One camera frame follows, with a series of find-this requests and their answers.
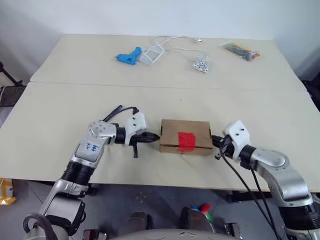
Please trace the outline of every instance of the white wall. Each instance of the white wall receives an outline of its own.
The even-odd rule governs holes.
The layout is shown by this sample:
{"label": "white wall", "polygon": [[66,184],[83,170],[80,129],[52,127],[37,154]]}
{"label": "white wall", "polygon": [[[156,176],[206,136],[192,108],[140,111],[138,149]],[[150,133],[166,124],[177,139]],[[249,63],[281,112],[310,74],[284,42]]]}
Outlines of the white wall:
{"label": "white wall", "polygon": [[63,33],[273,39],[310,79],[319,16],[320,0],[0,0],[0,61],[26,81]]}

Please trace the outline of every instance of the white table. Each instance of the white table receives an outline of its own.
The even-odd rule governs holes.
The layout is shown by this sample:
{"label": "white table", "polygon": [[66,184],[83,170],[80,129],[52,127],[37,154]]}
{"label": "white table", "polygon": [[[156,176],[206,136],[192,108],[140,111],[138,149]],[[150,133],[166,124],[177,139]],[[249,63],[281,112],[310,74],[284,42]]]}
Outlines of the white table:
{"label": "white table", "polygon": [[[242,120],[251,134],[254,146],[285,153],[293,167],[306,180],[310,190],[320,192],[320,153],[317,151],[320,113],[271,41],[248,40],[248,43],[255,46],[260,44],[257,50],[265,52],[265,56],[254,62],[238,59],[229,52],[219,53],[220,60],[225,64],[228,61],[223,56],[227,59],[231,57],[230,61],[250,65],[254,76],[258,76],[258,69],[263,72],[261,78],[255,79],[249,74],[249,68],[243,65],[246,70],[241,68],[239,71],[243,70],[247,78],[240,74],[239,79],[244,82],[236,82],[239,73],[234,70],[238,65],[226,70],[226,74],[232,77],[224,77],[224,81],[213,77],[223,76],[221,65],[213,65],[211,73],[205,75],[192,72],[189,66],[180,68],[188,64],[183,58],[177,58],[181,63],[175,72],[170,68],[170,61],[177,57],[174,54],[168,54],[163,62],[153,66],[130,66],[116,62],[114,54],[109,56],[108,62],[105,54],[96,51],[96,61],[93,61],[94,55],[90,55],[85,60],[87,68],[80,67],[79,72],[73,69],[73,61],[76,59],[79,59],[80,65],[84,64],[79,55],[91,53],[87,48],[94,49],[99,42],[108,42],[109,38],[119,39],[113,40],[121,43],[114,47],[117,49],[109,50],[117,53],[125,52],[123,46],[133,40],[144,39],[127,37],[126,45],[122,44],[123,36],[71,35],[62,38],[32,77],[33,82],[28,84],[0,129],[0,153],[3,159],[0,176],[54,181],[64,171],[75,147],[85,136],[88,124],[103,118],[122,104],[137,106],[147,118],[148,130],[158,134],[161,119],[209,121],[212,134],[216,135],[221,135],[221,130],[228,123]],[[226,40],[212,39],[212,42],[216,41]],[[79,42],[87,44],[82,45],[77,53],[74,46]],[[109,63],[105,65],[109,71],[101,65],[102,55]],[[214,58],[213,61],[219,63],[218,59]],[[116,71],[119,68],[126,69],[121,72],[122,76]],[[171,73],[162,72],[164,69],[171,69]],[[266,76],[277,76],[273,73],[274,69],[278,69],[282,77],[268,81]],[[171,74],[174,77],[168,80],[166,77]],[[133,76],[131,82],[126,78],[130,76]],[[119,114],[114,121],[124,123],[129,114]],[[133,158],[131,147],[108,147],[92,176],[92,182],[244,189],[226,164],[214,159],[213,155],[203,157],[160,153],[158,144],[139,144],[138,159]],[[238,165],[235,167],[248,185],[256,189],[250,171]],[[262,188],[267,189],[265,182],[260,182]]]}

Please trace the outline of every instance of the floor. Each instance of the floor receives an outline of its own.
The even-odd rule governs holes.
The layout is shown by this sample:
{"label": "floor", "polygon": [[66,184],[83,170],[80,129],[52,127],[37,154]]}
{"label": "floor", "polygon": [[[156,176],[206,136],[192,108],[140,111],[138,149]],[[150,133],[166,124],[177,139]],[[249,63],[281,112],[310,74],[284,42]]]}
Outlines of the floor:
{"label": "floor", "polygon": [[[1,240],[20,240],[24,236],[22,221],[24,217],[37,212],[51,187],[41,183],[14,180],[16,202],[9,206],[0,206]],[[83,230],[100,229],[109,238],[118,236],[127,218],[134,212],[145,211],[153,219],[154,228],[176,228],[183,207],[209,203],[211,213],[219,232],[223,222],[238,223],[241,236],[247,240],[276,239],[266,220],[252,201],[228,203],[209,189],[99,184],[95,196],[86,196],[86,220],[80,225],[73,240],[81,240]],[[272,199],[268,200],[273,218],[282,239],[283,222],[278,208]]]}

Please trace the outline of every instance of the cardboard box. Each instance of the cardboard box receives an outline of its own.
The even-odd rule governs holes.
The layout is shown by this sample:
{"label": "cardboard box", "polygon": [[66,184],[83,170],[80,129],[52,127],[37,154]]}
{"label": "cardboard box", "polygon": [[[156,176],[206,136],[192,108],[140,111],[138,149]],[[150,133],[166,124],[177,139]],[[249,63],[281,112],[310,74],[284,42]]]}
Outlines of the cardboard box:
{"label": "cardboard box", "polygon": [[162,120],[160,152],[208,155],[213,147],[208,121]]}

